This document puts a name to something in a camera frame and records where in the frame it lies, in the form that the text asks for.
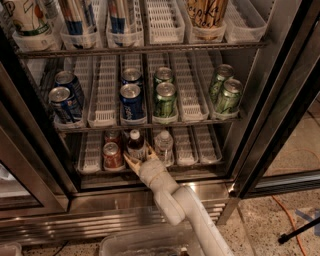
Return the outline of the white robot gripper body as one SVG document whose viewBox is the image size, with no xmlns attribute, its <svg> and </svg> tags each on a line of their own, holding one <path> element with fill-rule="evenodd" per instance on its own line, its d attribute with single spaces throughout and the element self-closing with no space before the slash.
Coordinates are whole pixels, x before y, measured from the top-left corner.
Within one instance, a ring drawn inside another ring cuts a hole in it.
<svg viewBox="0 0 320 256">
<path fill-rule="evenodd" d="M 162 186 L 167 175 L 165 165 L 158 159 L 150 159 L 144 162 L 139 171 L 139 178 L 147 187 Z"/>
</svg>

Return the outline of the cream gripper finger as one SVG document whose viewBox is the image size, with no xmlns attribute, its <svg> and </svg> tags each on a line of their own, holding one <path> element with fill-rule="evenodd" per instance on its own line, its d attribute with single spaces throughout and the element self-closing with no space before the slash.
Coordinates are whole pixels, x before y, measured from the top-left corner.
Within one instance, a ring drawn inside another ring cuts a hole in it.
<svg viewBox="0 0 320 256">
<path fill-rule="evenodd" d="M 158 158 L 155 150 L 152 148 L 152 146 L 148 142 L 145 142 L 145 150 L 146 150 L 146 159 L 147 160 Z"/>
<path fill-rule="evenodd" d="M 139 176 L 142 162 L 139 159 L 132 157 L 129 153 L 124 153 L 123 156 L 130 169 Z"/>
</svg>

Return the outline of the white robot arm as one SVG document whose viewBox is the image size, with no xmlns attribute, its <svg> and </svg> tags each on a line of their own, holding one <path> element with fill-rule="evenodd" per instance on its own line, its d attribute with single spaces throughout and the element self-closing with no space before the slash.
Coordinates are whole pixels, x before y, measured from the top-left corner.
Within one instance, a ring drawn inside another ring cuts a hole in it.
<svg viewBox="0 0 320 256">
<path fill-rule="evenodd" d="M 176 226 L 187 219 L 205 256 L 234 256 L 213 223 L 197 194 L 187 185 L 179 185 L 146 144 L 146 160 L 123 153 L 124 159 L 139 179 L 153 192 L 154 202 L 166 221 Z"/>
</svg>

